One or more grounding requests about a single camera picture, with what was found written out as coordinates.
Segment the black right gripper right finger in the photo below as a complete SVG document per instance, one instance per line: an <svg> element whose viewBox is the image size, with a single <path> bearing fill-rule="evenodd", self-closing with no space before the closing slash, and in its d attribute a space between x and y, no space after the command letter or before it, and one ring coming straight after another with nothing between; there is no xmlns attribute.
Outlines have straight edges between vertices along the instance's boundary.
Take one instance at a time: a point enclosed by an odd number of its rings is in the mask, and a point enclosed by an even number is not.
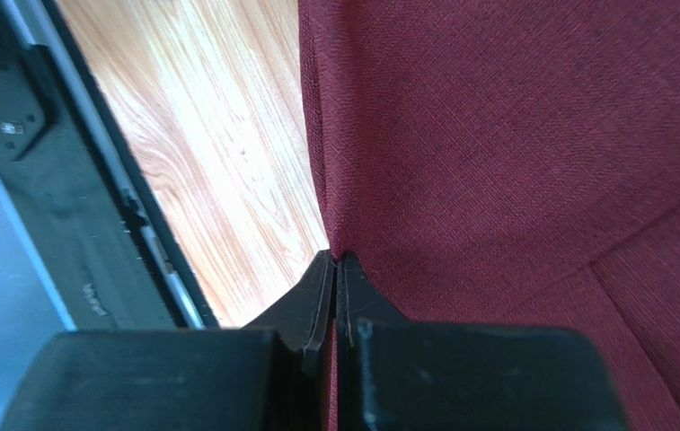
<svg viewBox="0 0 680 431"><path fill-rule="evenodd" d="M341 430L626 430L594 344L574 330L413 321L348 253L337 266Z"/></svg>

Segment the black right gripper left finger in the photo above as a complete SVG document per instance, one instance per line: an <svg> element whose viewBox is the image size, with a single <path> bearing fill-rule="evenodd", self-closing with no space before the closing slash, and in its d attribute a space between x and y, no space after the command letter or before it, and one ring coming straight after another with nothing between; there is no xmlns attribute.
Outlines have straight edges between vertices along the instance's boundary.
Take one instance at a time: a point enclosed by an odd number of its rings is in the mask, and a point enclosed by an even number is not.
<svg viewBox="0 0 680 431"><path fill-rule="evenodd" d="M323 353L335 261L238 330L56 335L36 355L3 430L323 430Z"/></svg>

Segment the dark red cloth napkin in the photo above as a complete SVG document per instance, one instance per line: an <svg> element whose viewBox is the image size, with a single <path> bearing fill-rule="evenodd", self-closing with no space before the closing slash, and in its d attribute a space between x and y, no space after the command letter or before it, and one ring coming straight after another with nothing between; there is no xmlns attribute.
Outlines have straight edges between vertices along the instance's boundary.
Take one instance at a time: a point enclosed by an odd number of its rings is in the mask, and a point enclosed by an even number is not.
<svg viewBox="0 0 680 431"><path fill-rule="evenodd" d="M680 1L302 1L331 251L412 318L568 326L680 430Z"/></svg>

